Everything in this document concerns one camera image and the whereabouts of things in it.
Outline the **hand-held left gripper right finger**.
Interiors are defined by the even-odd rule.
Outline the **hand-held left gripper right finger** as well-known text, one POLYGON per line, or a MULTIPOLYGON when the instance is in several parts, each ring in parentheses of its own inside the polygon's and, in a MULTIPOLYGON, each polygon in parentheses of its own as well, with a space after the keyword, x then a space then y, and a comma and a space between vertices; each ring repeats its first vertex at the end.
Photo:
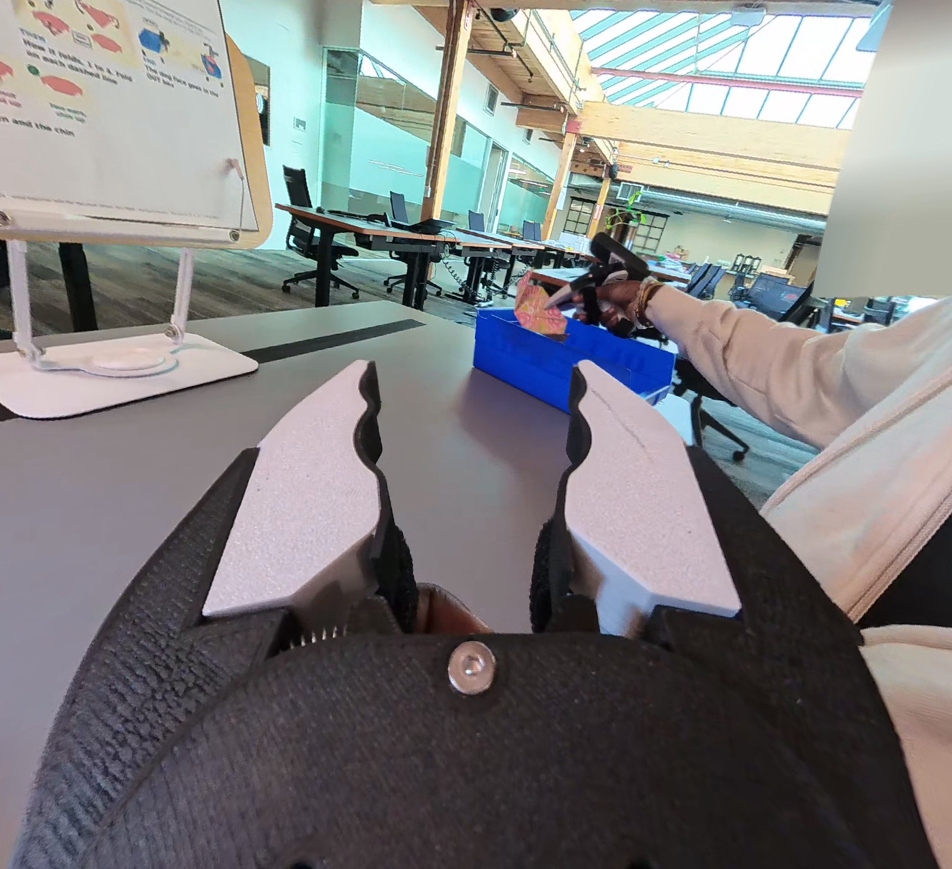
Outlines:
POLYGON ((739 594, 683 438, 592 361, 569 385, 568 468, 530 582, 534 633, 637 637, 670 607, 736 618, 739 594))

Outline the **printed instruction sheet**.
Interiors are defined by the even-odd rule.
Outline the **printed instruction sheet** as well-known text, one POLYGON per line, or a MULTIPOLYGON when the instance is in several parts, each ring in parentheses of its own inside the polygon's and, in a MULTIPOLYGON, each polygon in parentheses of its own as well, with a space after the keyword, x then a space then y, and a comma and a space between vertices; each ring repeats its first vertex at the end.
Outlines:
POLYGON ((2 211, 257 229, 219 0, 1 0, 2 211))

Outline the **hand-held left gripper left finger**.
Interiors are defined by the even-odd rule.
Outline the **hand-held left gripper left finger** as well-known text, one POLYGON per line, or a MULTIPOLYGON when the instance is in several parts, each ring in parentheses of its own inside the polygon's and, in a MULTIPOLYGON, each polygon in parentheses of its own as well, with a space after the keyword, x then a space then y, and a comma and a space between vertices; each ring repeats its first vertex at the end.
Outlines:
POLYGON ((307 634, 343 629, 378 596, 405 632, 419 591, 379 468, 376 363, 357 360, 308 395, 254 450, 202 608, 204 618, 288 609, 307 634))

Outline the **wooden office desk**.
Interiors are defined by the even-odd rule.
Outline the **wooden office desk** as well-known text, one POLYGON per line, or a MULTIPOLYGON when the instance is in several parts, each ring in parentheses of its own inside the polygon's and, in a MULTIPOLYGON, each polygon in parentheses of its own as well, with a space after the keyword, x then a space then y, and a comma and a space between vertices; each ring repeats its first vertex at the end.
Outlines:
POLYGON ((331 276, 337 271, 329 268, 330 249, 339 234, 353 234, 356 240, 365 242, 373 251, 396 253, 405 256, 407 277, 404 282, 403 305, 422 310, 426 298, 426 281, 429 265, 442 259, 446 253, 443 247, 449 229, 435 229, 432 223, 424 225, 420 232, 413 227, 406 231, 380 221, 356 218, 338 212, 325 212, 314 208, 303 208, 278 203, 277 209, 285 211, 290 217, 296 215, 307 220, 320 233, 317 260, 314 261, 317 278, 314 281, 314 305, 325 307, 330 303, 331 276))
POLYGON ((457 284, 448 297, 473 307, 492 306, 495 299, 515 297, 518 266, 541 261, 541 244, 521 238, 458 230, 445 236, 444 266, 457 284))

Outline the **person's right hand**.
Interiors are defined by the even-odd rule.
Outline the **person's right hand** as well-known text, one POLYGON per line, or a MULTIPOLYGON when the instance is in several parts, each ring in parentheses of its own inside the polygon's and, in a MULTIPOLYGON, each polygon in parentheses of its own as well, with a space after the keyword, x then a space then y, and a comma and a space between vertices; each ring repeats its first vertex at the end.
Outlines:
POLYGON ((653 329, 648 307, 660 284, 653 278, 646 280, 615 280, 596 289, 599 304, 599 323, 612 335, 629 338, 639 331, 653 329))

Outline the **floral paper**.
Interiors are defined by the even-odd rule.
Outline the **floral paper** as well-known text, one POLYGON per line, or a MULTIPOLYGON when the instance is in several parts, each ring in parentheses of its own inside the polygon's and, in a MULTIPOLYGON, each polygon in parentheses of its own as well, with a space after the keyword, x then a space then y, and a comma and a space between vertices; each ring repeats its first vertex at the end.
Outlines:
POLYGON ((526 273, 517 283, 514 315, 523 329, 561 341, 567 333, 567 319, 558 307, 546 307, 549 295, 544 288, 545 284, 532 279, 531 271, 526 273))

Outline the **green potted plant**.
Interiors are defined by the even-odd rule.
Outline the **green potted plant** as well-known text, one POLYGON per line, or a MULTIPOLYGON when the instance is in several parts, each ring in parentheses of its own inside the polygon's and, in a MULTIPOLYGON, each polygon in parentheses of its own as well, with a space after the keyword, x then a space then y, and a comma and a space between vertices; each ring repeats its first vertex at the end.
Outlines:
POLYGON ((639 210, 642 189, 635 185, 632 191, 623 196, 620 190, 621 201, 606 207, 602 227, 605 233, 611 234, 615 229, 625 229, 631 225, 636 228, 643 221, 643 213, 639 210))

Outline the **person's right forearm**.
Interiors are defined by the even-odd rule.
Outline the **person's right forearm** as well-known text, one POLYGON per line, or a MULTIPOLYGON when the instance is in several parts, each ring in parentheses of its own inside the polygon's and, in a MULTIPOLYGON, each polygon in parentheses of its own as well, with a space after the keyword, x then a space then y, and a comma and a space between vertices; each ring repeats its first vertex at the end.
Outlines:
POLYGON ((828 447, 907 382, 950 367, 951 300, 889 327, 830 335, 660 288, 649 321, 735 406, 782 435, 828 447))

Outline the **blue plastic bin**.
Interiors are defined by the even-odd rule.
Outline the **blue plastic bin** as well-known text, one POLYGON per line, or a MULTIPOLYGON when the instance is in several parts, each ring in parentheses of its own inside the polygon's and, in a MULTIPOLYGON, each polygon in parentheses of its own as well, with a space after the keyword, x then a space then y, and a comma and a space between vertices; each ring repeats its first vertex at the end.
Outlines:
POLYGON ((583 361, 595 363, 653 406, 672 385, 676 355, 574 320, 558 340, 524 328, 510 309, 477 314, 473 366, 563 412, 574 367, 583 361))

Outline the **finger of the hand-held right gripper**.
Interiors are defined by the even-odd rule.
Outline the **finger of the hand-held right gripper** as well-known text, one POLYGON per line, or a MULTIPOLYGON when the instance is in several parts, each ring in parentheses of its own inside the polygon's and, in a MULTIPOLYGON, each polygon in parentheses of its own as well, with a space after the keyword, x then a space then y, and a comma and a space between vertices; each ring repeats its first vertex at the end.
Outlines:
POLYGON ((562 307, 566 304, 574 304, 573 298, 584 294, 585 291, 594 291, 601 286, 604 280, 604 274, 601 271, 588 271, 581 277, 578 277, 564 286, 558 288, 556 292, 549 296, 544 304, 546 311, 553 310, 556 307, 562 307))

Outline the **clear acrylic document stand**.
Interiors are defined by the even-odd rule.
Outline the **clear acrylic document stand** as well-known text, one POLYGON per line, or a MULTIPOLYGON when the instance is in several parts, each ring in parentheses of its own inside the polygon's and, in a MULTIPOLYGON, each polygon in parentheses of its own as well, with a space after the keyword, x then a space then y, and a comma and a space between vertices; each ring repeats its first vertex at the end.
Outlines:
POLYGON ((14 348, 2 353, 2 408, 30 420, 58 420, 249 375, 258 364, 244 354, 188 331, 194 251, 200 247, 255 247, 272 229, 259 107, 251 70, 230 39, 226 49, 239 116, 244 166, 257 229, 220 231, 228 238, 200 240, 209 229, 102 218, 48 217, 39 231, 11 224, 2 211, 6 243, 14 348), (158 331, 113 339, 72 340, 44 349, 33 335, 30 310, 28 248, 54 243, 171 246, 179 251, 173 312, 158 331))

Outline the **person's cream hoodie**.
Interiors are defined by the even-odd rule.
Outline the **person's cream hoodie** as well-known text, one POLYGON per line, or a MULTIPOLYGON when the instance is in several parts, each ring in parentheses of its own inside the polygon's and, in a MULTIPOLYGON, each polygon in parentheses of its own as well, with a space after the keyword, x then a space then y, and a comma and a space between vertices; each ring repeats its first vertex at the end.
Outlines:
MULTIPOLYGON (((873 406, 847 410, 845 344, 815 342, 841 431, 764 516, 858 623, 950 516, 950 365, 915 366, 873 406)), ((861 633, 940 867, 950 867, 950 629, 891 619, 861 633)))

